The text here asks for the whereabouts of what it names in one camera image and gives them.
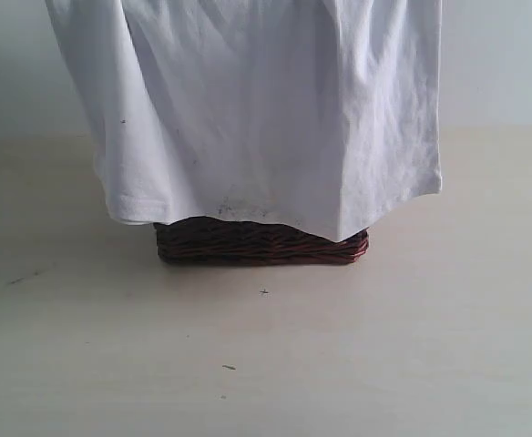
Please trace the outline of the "white t-shirt red lettering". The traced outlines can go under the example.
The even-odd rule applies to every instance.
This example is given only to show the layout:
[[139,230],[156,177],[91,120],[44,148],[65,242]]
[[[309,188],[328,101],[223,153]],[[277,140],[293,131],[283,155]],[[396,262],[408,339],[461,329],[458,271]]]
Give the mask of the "white t-shirt red lettering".
[[442,188],[438,1],[50,1],[111,218],[331,240]]

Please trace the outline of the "dark red wicker basket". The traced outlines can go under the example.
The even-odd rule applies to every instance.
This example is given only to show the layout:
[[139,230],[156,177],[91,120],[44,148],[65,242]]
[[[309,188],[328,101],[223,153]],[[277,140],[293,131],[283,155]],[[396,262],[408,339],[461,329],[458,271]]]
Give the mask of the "dark red wicker basket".
[[333,242],[282,224],[186,218],[153,225],[159,258],[204,266],[347,265],[369,248],[364,229]]

